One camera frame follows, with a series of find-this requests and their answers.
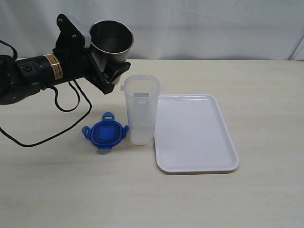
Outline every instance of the blue plastic lid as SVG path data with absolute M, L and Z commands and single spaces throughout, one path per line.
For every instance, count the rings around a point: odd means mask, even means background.
M 129 126 L 122 125 L 115 121 L 113 113 L 103 114 L 102 121 L 96 123 L 92 128 L 83 127 L 82 133 L 92 141 L 99 150 L 109 150 L 124 139 L 129 131 Z

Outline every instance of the white backdrop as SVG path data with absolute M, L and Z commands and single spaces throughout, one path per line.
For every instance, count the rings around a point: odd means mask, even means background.
M 61 12 L 126 24 L 130 58 L 304 59 L 304 0 L 0 0 L 0 39 L 20 57 L 49 53 Z

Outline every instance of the warning label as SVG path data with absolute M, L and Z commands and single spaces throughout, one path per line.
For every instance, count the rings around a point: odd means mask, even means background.
M 62 71 L 61 65 L 60 65 L 58 59 L 56 58 L 56 56 L 54 56 L 53 54 L 48 54 L 48 55 L 45 55 L 45 58 L 48 59 L 49 63 L 51 64 L 51 66 L 53 68 L 55 80 L 62 79 L 63 71 Z

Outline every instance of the clear plastic container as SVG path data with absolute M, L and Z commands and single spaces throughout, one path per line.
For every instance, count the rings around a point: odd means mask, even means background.
M 130 141 L 136 145 L 153 142 L 160 82 L 150 75 L 134 75 L 121 87 L 124 91 Z

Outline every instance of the white table surface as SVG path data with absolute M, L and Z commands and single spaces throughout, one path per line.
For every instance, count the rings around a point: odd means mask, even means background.
M 91 114 L 62 137 L 20 148 L 0 136 L 1 228 L 302 228 L 304 227 L 304 63 L 296 61 L 133 60 L 120 84 L 151 74 L 163 93 L 215 96 L 240 157 L 230 174 L 172 176 L 154 145 L 122 141 L 108 155 L 81 133 L 103 112 L 127 124 L 124 94 L 103 95 L 83 79 Z M 60 85 L 60 103 L 76 103 Z M 0 125 L 34 143 L 87 111 L 55 108 L 53 91 L 0 107 Z

